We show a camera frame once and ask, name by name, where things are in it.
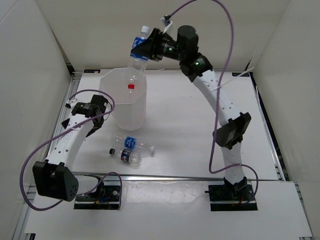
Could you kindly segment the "blue label upright-lying bottle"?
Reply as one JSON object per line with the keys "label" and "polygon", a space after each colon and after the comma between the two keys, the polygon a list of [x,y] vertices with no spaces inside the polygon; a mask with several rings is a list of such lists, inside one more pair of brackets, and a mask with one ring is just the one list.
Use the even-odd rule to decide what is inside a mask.
{"label": "blue label upright-lying bottle", "polygon": [[[143,25],[140,34],[137,35],[132,43],[131,48],[142,44],[149,36],[150,27]],[[148,64],[148,58],[137,53],[130,53],[130,59],[126,69],[126,79],[128,84],[136,84],[144,75]]]}

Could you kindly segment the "red cap water bottle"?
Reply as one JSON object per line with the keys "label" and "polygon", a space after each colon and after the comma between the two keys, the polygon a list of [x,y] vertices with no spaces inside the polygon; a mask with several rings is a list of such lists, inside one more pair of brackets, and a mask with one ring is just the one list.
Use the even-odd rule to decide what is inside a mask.
{"label": "red cap water bottle", "polygon": [[126,100],[128,103],[132,103],[135,101],[135,90],[136,86],[133,83],[129,83],[126,91]]}

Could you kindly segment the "black cap pepsi bottle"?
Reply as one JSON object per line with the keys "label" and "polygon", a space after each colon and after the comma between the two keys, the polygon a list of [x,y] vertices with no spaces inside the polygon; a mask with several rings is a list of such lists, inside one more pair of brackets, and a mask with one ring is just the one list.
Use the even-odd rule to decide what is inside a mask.
{"label": "black cap pepsi bottle", "polygon": [[123,150],[111,148],[109,154],[117,161],[131,167],[138,167],[141,161],[141,154],[137,151],[124,148]]}

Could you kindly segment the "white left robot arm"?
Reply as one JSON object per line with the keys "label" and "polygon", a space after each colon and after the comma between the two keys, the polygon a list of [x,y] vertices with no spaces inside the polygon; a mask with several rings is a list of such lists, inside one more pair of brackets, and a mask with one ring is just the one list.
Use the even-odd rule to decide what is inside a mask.
{"label": "white left robot arm", "polygon": [[104,118],[92,119],[106,112],[109,101],[94,94],[90,102],[68,100],[69,118],[61,124],[64,135],[44,161],[32,167],[37,192],[40,196],[70,202],[78,193],[79,181],[72,173],[72,166],[83,141],[100,129]]}

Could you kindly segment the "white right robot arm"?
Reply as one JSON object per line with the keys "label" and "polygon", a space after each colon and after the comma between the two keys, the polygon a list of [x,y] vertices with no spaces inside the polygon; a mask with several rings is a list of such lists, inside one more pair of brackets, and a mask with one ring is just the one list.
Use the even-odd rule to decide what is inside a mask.
{"label": "white right robot arm", "polygon": [[242,113],[223,88],[219,87],[212,65],[199,52],[198,41],[195,28],[189,25],[178,28],[176,40],[154,28],[148,38],[133,44],[130,53],[156,62],[164,57],[178,61],[182,73],[203,94],[220,125],[212,135],[214,145],[219,145],[222,150],[225,165],[224,193],[230,200],[236,200],[247,186],[247,177],[241,165],[241,146],[251,116],[248,112]]}

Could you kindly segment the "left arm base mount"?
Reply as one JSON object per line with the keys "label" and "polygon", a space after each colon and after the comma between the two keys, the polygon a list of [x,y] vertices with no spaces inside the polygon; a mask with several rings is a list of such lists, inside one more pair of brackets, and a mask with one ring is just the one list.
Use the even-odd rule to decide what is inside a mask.
{"label": "left arm base mount", "polygon": [[119,178],[111,175],[101,182],[91,193],[77,195],[74,210],[119,210],[122,199],[122,186]]}

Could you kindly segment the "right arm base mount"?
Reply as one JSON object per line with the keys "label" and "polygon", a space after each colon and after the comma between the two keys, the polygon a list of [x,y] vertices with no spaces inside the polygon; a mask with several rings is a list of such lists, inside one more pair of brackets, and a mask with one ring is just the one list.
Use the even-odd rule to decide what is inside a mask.
{"label": "right arm base mount", "polygon": [[208,181],[207,190],[204,192],[209,197],[211,212],[241,212],[257,211],[258,205],[252,182],[233,194],[223,180]]}

